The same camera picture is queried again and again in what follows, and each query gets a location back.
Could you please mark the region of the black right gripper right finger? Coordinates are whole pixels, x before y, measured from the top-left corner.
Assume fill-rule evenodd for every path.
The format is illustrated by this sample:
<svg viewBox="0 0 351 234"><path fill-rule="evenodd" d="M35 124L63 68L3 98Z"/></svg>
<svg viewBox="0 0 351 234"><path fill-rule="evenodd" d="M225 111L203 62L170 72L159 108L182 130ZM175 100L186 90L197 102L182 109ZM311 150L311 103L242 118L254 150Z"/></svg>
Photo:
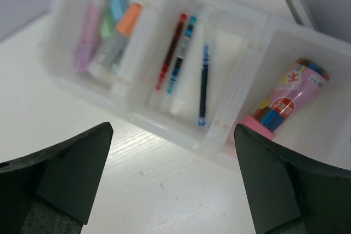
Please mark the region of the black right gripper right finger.
<svg viewBox="0 0 351 234"><path fill-rule="evenodd" d="M238 124L234 141L256 233L350 233L350 171Z"/></svg>

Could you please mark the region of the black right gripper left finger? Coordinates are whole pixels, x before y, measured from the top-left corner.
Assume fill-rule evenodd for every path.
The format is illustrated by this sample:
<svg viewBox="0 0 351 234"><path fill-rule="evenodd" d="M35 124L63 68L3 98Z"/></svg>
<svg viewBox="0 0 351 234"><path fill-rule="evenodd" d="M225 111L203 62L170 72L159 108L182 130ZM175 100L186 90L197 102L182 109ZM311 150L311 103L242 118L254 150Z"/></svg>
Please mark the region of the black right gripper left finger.
<svg viewBox="0 0 351 234"><path fill-rule="evenodd" d="M88 223L113 128L104 122L71 139L1 163L1 233L81 233Z"/></svg>

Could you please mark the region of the dark blue pen refill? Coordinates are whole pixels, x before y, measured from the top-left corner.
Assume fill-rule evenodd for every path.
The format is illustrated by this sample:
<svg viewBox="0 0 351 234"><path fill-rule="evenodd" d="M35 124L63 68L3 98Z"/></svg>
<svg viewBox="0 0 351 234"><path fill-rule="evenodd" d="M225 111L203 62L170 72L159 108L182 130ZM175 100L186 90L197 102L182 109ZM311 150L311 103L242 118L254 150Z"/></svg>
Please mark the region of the dark blue pen refill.
<svg viewBox="0 0 351 234"><path fill-rule="evenodd" d="M207 80L208 80L208 62L209 62L210 46L206 43L203 46L202 72L201 72L201 91L199 106L199 126L206 124L206 96L207 96Z"/></svg>

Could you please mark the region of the orange highlighter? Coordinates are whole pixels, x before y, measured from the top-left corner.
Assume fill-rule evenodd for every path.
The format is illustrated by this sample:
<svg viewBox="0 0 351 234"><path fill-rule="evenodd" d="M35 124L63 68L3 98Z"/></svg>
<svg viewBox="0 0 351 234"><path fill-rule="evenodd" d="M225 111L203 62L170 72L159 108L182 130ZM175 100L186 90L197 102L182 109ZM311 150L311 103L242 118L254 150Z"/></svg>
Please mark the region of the orange highlighter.
<svg viewBox="0 0 351 234"><path fill-rule="evenodd" d="M140 3L134 2L117 23L113 34L103 41L88 68L88 72L92 76L100 78L103 72L109 69L116 59L121 56L134 31L142 8L143 6Z"/></svg>

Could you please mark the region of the purple highlighter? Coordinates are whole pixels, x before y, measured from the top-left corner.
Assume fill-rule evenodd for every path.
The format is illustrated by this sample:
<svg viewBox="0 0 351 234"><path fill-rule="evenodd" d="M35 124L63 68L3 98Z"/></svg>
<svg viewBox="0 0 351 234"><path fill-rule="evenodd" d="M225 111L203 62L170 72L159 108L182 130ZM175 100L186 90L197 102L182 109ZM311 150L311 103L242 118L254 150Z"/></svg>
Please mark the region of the purple highlighter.
<svg viewBox="0 0 351 234"><path fill-rule="evenodd" d="M81 41L75 57L75 68L86 72L97 48L99 26L105 7L105 0L90 0L83 25Z"/></svg>

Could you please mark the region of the green highlighter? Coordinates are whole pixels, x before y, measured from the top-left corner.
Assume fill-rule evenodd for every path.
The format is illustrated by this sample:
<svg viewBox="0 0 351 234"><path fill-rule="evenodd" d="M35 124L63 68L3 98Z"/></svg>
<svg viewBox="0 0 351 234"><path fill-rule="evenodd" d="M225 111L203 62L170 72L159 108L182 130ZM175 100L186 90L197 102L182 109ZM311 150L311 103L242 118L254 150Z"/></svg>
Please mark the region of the green highlighter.
<svg viewBox="0 0 351 234"><path fill-rule="evenodd" d="M112 16L110 7L106 7L101 19L99 32L102 39L109 38L115 29L115 20Z"/></svg>

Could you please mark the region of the light blue pen refill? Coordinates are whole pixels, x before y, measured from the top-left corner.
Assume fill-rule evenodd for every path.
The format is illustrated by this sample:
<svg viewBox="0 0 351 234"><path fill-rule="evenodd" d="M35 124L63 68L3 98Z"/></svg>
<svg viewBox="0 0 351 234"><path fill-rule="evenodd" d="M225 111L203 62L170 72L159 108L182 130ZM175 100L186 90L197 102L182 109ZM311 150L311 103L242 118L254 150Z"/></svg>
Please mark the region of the light blue pen refill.
<svg viewBox="0 0 351 234"><path fill-rule="evenodd" d="M190 17L189 23L188 23L188 25L186 27L186 30L184 32L184 35L182 37L180 51L177 53L176 62L175 62L175 65L173 67L172 74L170 76L170 79L169 79L169 82L168 82L168 86L167 86L167 89L166 89L165 99L164 99L164 101L162 102L162 105L161 105L162 111L167 110L168 107L171 104L171 98L173 96L173 90L174 90L174 88L176 86L176 81L177 81L177 79L179 77L179 73L180 73L180 69L181 69L181 66L182 66L182 62L184 61L184 59L185 59L185 57L187 55L187 52L189 50L189 47L190 47L190 42L191 42L191 38L192 38L192 35L193 35L194 27L195 27L195 24L196 24L196 20L197 20L197 18L195 16L191 16Z"/></svg>

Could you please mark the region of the red pen refill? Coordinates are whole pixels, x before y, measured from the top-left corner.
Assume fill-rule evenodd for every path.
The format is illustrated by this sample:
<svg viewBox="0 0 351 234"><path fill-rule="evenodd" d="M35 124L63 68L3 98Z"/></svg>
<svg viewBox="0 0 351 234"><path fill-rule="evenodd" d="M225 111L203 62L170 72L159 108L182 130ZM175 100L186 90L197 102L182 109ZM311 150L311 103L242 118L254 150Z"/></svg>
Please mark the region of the red pen refill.
<svg viewBox="0 0 351 234"><path fill-rule="evenodd" d="M150 100L149 100L149 105L151 107L155 107L158 101L158 97L160 96L160 92L162 90L162 86L164 83L164 80L167 76L169 66L171 64L171 60L173 58L173 53L176 49L180 34L182 32L184 23L187 19L187 15L185 13L181 13L179 20L177 22L176 28L174 29L173 32L173 37L171 39L171 43L168 47L167 54L163 60L162 67L160 69L160 73L158 74L157 82L155 84L155 88L150 95Z"/></svg>

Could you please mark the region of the blue highlighter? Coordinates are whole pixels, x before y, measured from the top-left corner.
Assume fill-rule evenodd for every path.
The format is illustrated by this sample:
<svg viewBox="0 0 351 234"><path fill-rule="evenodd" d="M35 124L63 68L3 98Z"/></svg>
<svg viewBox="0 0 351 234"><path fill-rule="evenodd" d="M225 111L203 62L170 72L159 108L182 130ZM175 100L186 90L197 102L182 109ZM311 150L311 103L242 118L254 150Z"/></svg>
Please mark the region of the blue highlighter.
<svg viewBox="0 0 351 234"><path fill-rule="evenodd" d="M109 5L112 17L118 23L128 8L127 0L109 0Z"/></svg>

